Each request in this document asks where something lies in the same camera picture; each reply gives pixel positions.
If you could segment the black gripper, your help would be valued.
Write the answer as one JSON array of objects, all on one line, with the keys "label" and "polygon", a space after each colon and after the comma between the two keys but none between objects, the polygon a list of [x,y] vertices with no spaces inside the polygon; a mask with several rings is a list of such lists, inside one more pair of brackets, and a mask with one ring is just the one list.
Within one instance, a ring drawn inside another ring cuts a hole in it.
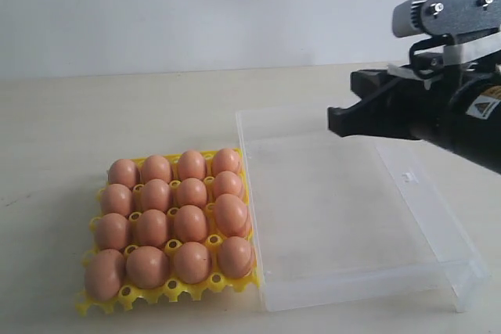
[{"label": "black gripper", "polygon": [[399,82],[410,130],[397,112],[382,103],[357,102],[329,107],[327,127],[344,138],[361,135],[429,142],[500,141],[500,70],[494,63],[471,63],[414,72],[410,65],[389,65],[350,73],[359,99],[386,99]]}]

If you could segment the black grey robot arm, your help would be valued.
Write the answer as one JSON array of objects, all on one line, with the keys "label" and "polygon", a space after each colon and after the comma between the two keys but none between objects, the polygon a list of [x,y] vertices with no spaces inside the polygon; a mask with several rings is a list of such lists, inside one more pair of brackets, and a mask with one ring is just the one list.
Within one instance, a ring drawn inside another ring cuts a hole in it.
[{"label": "black grey robot arm", "polygon": [[386,70],[357,70],[350,81],[359,101],[327,110],[336,135],[423,140],[500,172],[498,72],[452,68],[426,85]]}]

